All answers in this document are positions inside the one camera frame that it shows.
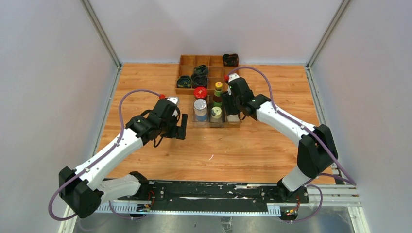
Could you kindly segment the yellow cap sauce bottle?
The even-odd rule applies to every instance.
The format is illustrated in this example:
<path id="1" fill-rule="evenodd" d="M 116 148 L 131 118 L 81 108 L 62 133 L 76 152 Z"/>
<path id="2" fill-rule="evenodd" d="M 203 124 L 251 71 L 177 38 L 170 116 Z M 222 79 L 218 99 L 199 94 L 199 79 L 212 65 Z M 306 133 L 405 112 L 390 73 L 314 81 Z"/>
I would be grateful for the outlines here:
<path id="1" fill-rule="evenodd" d="M 216 82 L 215 83 L 215 89 L 214 89 L 214 94 L 213 94 L 213 107 L 222 107 L 222 89 L 223 89 L 223 83 L 222 82 Z"/>

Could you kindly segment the yellow lid spice jar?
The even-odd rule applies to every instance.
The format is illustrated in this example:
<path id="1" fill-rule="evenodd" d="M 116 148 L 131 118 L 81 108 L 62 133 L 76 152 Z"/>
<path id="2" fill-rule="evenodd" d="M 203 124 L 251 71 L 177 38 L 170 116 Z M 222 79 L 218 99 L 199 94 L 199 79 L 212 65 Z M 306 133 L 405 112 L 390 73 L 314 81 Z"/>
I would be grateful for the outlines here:
<path id="1" fill-rule="evenodd" d="M 222 122 L 223 112 L 221 107 L 215 106 L 210 110 L 210 122 Z"/>

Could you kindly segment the clear plastic organizer bin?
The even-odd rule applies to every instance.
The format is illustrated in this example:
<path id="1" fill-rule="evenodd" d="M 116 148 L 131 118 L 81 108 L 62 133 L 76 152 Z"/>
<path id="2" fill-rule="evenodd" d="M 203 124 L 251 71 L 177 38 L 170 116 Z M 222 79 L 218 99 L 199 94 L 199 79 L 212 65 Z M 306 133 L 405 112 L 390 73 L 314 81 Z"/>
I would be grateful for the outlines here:
<path id="1" fill-rule="evenodd" d="M 192 122 L 194 124 L 194 127 L 197 128 L 239 128 L 242 121 L 238 124 L 230 124 L 226 121 L 226 113 L 224 108 L 222 108 L 223 112 L 223 120 L 222 122 L 210 122 L 210 110 L 213 107 L 213 98 L 211 96 L 207 97 L 207 111 L 208 111 L 208 121 L 207 122 L 196 122 L 194 121 L 194 110 L 192 108 L 193 116 L 192 116 Z"/>

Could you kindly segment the silver lid spice jar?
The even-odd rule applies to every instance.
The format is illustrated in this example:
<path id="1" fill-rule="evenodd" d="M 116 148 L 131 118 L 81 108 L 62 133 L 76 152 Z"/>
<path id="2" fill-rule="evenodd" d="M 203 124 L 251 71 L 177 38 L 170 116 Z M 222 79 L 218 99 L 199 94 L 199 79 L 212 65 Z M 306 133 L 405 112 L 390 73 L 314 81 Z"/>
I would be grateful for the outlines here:
<path id="1" fill-rule="evenodd" d="M 207 122 L 208 121 L 207 102 L 204 99 L 197 99 L 193 104 L 193 110 L 194 110 L 194 121 L 196 122 Z"/>

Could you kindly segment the red lid chili jar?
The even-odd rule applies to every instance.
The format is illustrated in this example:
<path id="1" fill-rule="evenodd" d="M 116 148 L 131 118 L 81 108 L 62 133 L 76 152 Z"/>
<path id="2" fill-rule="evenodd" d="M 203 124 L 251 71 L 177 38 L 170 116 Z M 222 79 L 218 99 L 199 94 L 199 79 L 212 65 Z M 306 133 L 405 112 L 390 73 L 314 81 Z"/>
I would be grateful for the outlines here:
<path id="1" fill-rule="evenodd" d="M 200 86 L 194 89 L 193 96 L 196 100 L 207 100 L 208 91 L 206 88 Z"/>

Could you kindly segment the black lid grinder jar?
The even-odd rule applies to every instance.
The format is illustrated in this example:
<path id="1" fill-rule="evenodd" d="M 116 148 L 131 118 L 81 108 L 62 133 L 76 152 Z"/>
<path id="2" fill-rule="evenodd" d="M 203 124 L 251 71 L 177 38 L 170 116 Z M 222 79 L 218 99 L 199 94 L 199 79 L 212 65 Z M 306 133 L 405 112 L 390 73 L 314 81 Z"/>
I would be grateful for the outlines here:
<path id="1" fill-rule="evenodd" d="M 240 123 L 240 119 L 238 115 L 227 115 L 226 121 L 230 124 L 238 124 Z"/>

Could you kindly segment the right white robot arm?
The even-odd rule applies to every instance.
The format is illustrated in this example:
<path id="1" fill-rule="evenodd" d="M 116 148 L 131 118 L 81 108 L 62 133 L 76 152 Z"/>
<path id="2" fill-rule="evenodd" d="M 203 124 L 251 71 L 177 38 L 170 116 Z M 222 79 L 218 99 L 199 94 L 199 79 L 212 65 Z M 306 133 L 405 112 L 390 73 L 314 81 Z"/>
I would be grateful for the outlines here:
<path id="1" fill-rule="evenodd" d="M 306 123 L 277 106 L 263 94 L 254 95 L 246 80 L 237 74 L 225 77 L 228 90 L 223 92 L 223 104 L 229 114 L 243 113 L 265 123 L 286 136 L 297 147 L 296 166 L 277 184 L 278 198 L 291 202 L 297 189 L 319 176 L 338 159 L 331 130 L 321 124 Z"/>

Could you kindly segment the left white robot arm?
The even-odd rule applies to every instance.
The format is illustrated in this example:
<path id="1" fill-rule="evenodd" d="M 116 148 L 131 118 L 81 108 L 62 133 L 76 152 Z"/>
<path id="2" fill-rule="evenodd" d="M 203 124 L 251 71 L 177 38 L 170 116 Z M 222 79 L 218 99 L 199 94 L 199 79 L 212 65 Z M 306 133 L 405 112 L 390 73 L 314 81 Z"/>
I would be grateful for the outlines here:
<path id="1" fill-rule="evenodd" d="M 57 195 L 79 218 L 86 218 L 108 201 L 123 196 L 136 200 L 148 197 L 147 179 L 139 172 L 111 180 L 106 176 L 130 154 L 149 142 L 157 147 L 157 138 L 184 140 L 188 116 L 178 108 L 178 97 L 161 98 L 153 109 L 130 119 L 121 132 L 95 156 L 71 169 L 64 167 L 58 174 Z"/>

